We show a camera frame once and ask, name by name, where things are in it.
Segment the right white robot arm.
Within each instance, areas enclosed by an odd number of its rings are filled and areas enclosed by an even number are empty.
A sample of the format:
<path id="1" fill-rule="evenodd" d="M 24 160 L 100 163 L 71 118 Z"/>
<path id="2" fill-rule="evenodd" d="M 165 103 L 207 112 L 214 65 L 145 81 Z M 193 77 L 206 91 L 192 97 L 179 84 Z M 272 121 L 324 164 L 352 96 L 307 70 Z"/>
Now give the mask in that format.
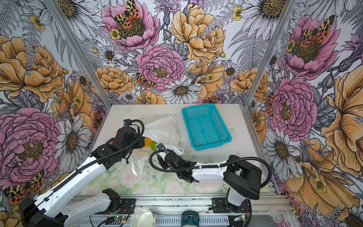
<path id="1" fill-rule="evenodd" d="M 164 173 L 175 173 L 177 177 L 187 183 L 202 183 L 206 181 L 222 181 L 229 186 L 225 207 L 229 212 L 238 212 L 248 200 L 258 200 L 261 188 L 267 181 L 262 182 L 262 170 L 251 161 L 265 161 L 257 157 L 243 157 L 230 155 L 228 160 L 215 164 L 202 164 L 186 161 L 173 150 L 158 144 L 149 156 L 151 167 Z"/>

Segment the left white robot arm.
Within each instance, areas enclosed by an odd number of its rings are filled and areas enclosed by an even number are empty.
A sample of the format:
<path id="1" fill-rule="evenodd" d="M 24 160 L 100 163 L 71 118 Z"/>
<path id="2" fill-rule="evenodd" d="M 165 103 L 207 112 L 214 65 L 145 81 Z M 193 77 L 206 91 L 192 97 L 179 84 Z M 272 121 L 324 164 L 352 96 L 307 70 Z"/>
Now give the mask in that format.
<path id="1" fill-rule="evenodd" d="M 85 204 L 78 203 L 75 211 L 66 205 L 96 177 L 122 160 L 128 160 L 134 149 L 145 145 L 145 131 L 141 120 L 124 120 L 114 138 L 98 146 L 90 156 L 55 187 L 35 199 L 26 198 L 19 205 L 24 227 L 65 227 L 81 218 L 99 212 L 117 213 L 122 207 L 121 197 L 113 189 L 106 189 Z"/>

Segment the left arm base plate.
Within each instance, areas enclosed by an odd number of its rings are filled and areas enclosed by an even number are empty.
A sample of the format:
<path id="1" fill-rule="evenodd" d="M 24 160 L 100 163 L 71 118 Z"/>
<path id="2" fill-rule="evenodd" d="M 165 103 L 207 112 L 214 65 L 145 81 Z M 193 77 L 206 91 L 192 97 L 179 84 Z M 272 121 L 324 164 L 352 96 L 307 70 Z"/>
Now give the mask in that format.
<path id="1" fill-rule="evenodd" d="M 116 208 L 114 214 L 133 214 L 136 207 L 136 199 L 134 198 L 121 198 L 116 201 Z"/>

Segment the white plastic bag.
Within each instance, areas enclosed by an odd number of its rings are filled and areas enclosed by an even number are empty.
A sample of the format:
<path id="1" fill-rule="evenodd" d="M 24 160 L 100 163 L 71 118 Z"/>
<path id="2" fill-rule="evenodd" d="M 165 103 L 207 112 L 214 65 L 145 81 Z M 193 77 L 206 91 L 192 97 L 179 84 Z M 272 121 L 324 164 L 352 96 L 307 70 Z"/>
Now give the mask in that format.
<path id="1" fill-rule="evenodd" d="M 157 143 L 165 145 L 167 149 L 173 150 L 176 154 L 184 154 L 184 149 L 179 145 L 181 136 L 174 116 L 163 116 L 145 125 L 144 137 L 150 138 Z M 148 157 L 152 153 L 150 147 L 134 149 L 131 155 L 131 170 L 135 176 L 139 176 L 145 166 Z"/>

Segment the green fruit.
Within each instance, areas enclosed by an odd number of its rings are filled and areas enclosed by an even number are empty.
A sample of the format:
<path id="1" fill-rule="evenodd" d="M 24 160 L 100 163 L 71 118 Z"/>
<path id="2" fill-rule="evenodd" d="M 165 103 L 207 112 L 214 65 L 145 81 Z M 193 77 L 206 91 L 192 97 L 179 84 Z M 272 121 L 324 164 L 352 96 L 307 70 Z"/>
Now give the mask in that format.
<path id="1" fill-rule="evenodd" d="M 158 145 L 158 143 L 155 141 L 151 143 L 150 148 L 152 149 L 153 152 L 158 150 L 157 145 Z"/>

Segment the yellow fruit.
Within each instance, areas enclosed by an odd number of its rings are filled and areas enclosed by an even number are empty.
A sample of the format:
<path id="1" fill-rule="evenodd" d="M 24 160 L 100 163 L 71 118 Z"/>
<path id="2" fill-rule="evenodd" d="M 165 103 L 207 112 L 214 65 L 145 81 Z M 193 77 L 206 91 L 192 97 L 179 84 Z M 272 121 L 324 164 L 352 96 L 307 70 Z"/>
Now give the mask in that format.
<path id="1" fill-rule="evenodd" d="M 145 144 L 144 144 L 143 148 L 146 148 L 146 147 L 150 147 L 154 141 L 150 138 L 145 137 L 144 142 L 145 142 Z"/>

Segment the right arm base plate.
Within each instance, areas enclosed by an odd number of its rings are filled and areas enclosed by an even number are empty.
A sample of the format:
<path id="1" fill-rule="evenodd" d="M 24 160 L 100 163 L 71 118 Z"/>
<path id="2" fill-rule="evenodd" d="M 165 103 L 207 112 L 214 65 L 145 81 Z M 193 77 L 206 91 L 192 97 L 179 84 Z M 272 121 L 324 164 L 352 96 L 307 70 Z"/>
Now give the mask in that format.
<path id="1" fill-rule="evenodd" d="M 246 199 L 240 206 L 228 203 L 227 198 L 212 198 L 212 207 L 214 213 L 249 213 L 251 211 L 249 200 Z"/>

